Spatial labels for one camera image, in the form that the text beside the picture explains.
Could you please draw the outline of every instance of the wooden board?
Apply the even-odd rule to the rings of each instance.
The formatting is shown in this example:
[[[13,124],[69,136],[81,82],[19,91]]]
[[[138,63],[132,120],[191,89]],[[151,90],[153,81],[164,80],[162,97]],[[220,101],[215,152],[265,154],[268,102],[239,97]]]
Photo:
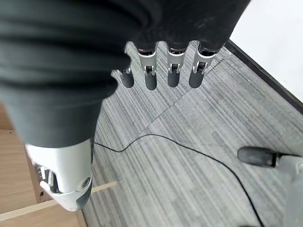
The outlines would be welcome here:
[[[0,222],[0,227],[85,227],[75,212],[59,205]]]
[[[13,126],[10,123],[9,117],[2,103],[0,103],[0,129],[13,129]]]
[[[0,130],[0,213],[36,204],[23,143],[14,130]]]

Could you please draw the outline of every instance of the white robotic part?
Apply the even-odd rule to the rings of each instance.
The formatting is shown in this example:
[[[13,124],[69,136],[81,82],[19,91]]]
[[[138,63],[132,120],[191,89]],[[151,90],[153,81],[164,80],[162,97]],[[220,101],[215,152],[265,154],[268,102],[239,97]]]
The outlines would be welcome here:
[[[303,226],[303,157],[282,156],[277,169],[284,174],[287,200],[283,227]]]
[[[157,48],[158,48],[158,43],[156,43],[156,45],[155,45],[155,51],[150,55],[143,55],[143,54],[138,52],[141,67],[142,67],[145,75],[147,75],[147,73],[149,73],[149,68],[151,68],[150,73],[153,76],[156,75],[156,71],[157,71]]]
[[[66,210],[82,209],[92,186],[90,140],[63,148],[25,147],[32,163],[49,171],[41,187]],[[52,189],[53,181],[57,191]]]
[[[176,65],[178,65],[176,73],[180,73],[181,68],[183,66],[184,58],[185,58],[185,52],[184,53],[175,54],[175,53],[171,53],[167,49],[167,67],[169,69],[169,72],[172,73],[172,70],[173,70],[172,65],[176,64]]]
[[[196,52],[195,52],[195,56],[194,56],[194,63],[193,63],[193,69],[192,71],[194,73],[197,73],[198,71],[201,71],[201,74],[204,75],[207,68],[210,66],[210,64],[212,63],[214,57],[215,57],[215,53],[211,56],[204,56],[200,53],[199,51],[199,46],[196,48]],[[199,68],[199,63],[204,63],[203,68]]]

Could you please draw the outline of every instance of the cable on floor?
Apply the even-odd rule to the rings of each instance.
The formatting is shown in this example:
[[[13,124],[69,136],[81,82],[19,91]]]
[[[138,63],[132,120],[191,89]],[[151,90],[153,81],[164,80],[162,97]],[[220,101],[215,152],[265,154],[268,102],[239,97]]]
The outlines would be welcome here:
[[[255,205],[254,205],[254,203],[253,203],[253,201],[252,201],[250,195],[249,195],[248,192],[246,191],[246,189],[245,189],[245,187],[244,187],[242,181],[241,181],[240,178],[238,177],[238,175],[237,175],[230,167],[228,167],[228,165],[226,165],[224,162],[222,162],[222,161],[220,161],[220,160],[218,160],[218,159],[216,159],[216,158],[214,158],[214,157],[212,157],[212,156],[210,156],[210,155],[208,155],[208,154],[205,154],[205,153],[203,153],[203,152],[201,152],[201,151],[198,151],[198,150],[196,150],[196,149],[193,149],[193,148],[190,148],[190,147],[185,146],[185,145],[183,145],[183,144],[180,144],[180,143],[176,142],[175,140],[173,140],[173,139],[171,139],[171,138],[168,138],[168,137],[166,137],[166,136],[162,136],[162,135],[154,134],[154,133],[150,133],[150,134],[145,134],[145,135],[139,136],[138,138],[136,138],[134,141],[132,141],[130,144],[128,144],[128,145],[127,145],[124,149],[122,149],[122,150],[115,150],[115,149],[109,148],[108,146],[105,146],[105,145],[103,145],[103,144],[100,144],[100,143],[97,143],[97,142],[94,142],[94,143],[97,144],[97,145],[99,145],[99,146],[102,146],[102,147],[104,147],[104,148],[106,148],[106,149],[109,149],[109,150],[111,150],[111,151],[113,151],[113,152],[122,153],[122,152],[126,151],[130,146],[132,146],[137,140],[139,140],[139,139],[141,139],[141,138],[143,138],[143,137],[147,137],[147,136],[157,136],[157,137],[164,138],[164,139],[166,139],[166,140],[169,140],[169,141],[171,141],[171,142],[177,144],[178,146],[181,146],[181,147],[183,147],[183,148],[186,148],[186,149],[189,149],[189,150],[191,150],[191,151],[194,151],[194,152],[196,152],[196,153],[198,153],[198,154],[200,154],[200,155],[203,155],[203,156],[205,156],[205,157],[207,157],[207,158],[210,158],[211,160],[213,160],[213,161],[215,161],[215,162],[221,164],[221,165],[224,166],[225,168],[227,168],[227,169],[234,175],[234,177],[236,178],[236,180],[237,180],[238,183],[240,184],[241,188],[243,189],[243,191],[244,191],[244,193],[245,193],[247,199],[248,199],[249,202],[250,202],[250,205],[251,205],[251,207],[252,207],[252,209],[253,209],[253,212],[254,212],[254,214],[255,214],[255,216],[256,216],[256,218],[257,218],[257,220],[258,220],[260,226],[261,226],[261,227],[265,227],[264,224],[263,224],[263,222],[262,222],[262,220],[261,220],[261,218],[260,218],[260,216],[259,216],[259,214],[258,214],[258,212],[257,212],[257,210],[256,210],[256,208],[255,208]]]

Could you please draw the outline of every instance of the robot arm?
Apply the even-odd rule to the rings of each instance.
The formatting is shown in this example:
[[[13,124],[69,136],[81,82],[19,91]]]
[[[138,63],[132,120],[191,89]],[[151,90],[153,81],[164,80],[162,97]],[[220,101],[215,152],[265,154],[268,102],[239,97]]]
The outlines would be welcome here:
[[[121,71],[134,84],[127,41],[138,49],[146,86],[157,86],[158,41],[168,45],[168,83],[178,85],[188,43],[197,40],[189,84],[199,87],[249,0],[2,0],[0,99],[40,185],[70,211],[91,190],[91,146],[102,100]]]

